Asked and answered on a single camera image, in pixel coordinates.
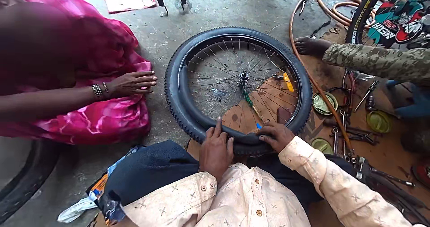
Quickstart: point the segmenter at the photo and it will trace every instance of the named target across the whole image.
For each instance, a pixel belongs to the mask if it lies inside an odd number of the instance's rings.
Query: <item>metal tin lid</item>
[[[331,148],[330,143],[324,138],[315,138],[310,145],[324,154],[333,154],[333,148]]]
[[[388,133],[391,131],[391,120],[386,113],[376,110],[366,116],[367,124],[378,133]]]
[[[328,92],[324,92],[327,96],[327,99],[330,101],[331,105],[333,105],[334,109],[338,109],[338,101],[336,97]],[[321,97],[320,93],[315,93],[314,97],[312,98],[312,105],[314,106],[314,109],[323,115],[331,115],[332,113],[329,110],[329,107],[324,102],[323,98]]]

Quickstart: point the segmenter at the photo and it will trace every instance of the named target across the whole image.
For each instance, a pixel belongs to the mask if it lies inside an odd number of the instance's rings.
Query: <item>woman's hand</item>
[[[272,122],[263,126],[257,135],[261,135],[259,139],[268,143],[277,153],[280,153],[295,136],[285,125]]]
[[[206,139],[200,151],[200,171],[207,171],[220,182],[222,175],[233,160],[234,137],[228,139],[227,133],[221,133],[222,118],[219,117],[215,128],[206,131]]]
[[[129,72],[113,81],[107,82],[109,90],[107,98],[121,98],[134,94],[152,93],[150,87],[157,85],[157,77],[154,71]]]

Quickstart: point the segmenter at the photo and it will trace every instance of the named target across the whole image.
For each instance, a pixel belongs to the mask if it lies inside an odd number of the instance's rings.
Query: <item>bicycle tire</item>
[[[366,20],[379,0],[361,0],[348,28],[346,43],[363,44],[362,35]]]
[[[180,71],[185,58],[193,48],[210,38],[226,35],[244,35],[263,41],[276,48],[277,52],[283,55],[289,61],[290,65],[293,65],[300,85],[301,100],[297,105],[294,119],[290,123],[287,123],[286,127],[293,133],[298,134],[306,124],[312,106],[312,87],[303,65],[287,46],[275,38],[243,27],[221,27],[201,32],[188,39],[175,51],[166,70],[165,97],[176,122],[190,137],[199,143],[204,141],[206,130],[209,127],[215,126],[216,122],[202,115],[194,103],[192,103],[193,100],[187,90],[187,86],[185,88],[184,85],[181,85],[181,78],[184,75],[186,76],[186,73],[181,74]],[[223,126],[223,131],[227,132],[229,136],[235,137],[235,155],[258,156],[273,152],[273,149],[265,142],[260,141],[254,133],[244,135],[226,126]]]
[[[0,224],[18,211],[51,174],[60,147],[48,140],[33,141],[23,168],[0,190]]]

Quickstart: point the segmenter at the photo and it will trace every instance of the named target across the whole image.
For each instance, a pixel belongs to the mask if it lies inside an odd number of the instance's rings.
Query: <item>camouflage clothing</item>
[[[401,52],[365,45],[333,44],[322,60],[381,78],[430,86],[430,49]]]

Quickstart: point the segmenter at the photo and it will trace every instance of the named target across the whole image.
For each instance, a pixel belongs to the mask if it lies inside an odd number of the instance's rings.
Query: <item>man's hand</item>
[[[216,177],[217,182],[233,160],[234,137],[227,142],[227,133],[221,132],[221,122],[222,118],[219,117],[216,127],[206,131],[206,139],[200,151],[200,171],[207,171]]]
[[[285,125],[272,122],[263,126],[257,132],[257,135],[261,135],[259,139],[271,145],[277,153],[280,153],[295,136]]]

